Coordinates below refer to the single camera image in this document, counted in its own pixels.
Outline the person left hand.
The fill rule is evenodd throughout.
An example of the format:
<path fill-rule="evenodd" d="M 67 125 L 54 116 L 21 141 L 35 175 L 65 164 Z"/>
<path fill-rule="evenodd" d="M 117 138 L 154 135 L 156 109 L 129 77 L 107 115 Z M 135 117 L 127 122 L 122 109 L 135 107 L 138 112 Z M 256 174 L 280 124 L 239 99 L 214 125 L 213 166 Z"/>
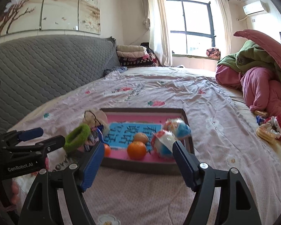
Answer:
<path fill-rule="evenodd" d="M 15 181 L 0 182 L 0 202 L 4 207 L 16 205 L 19 200 L 19 186 Z"/>

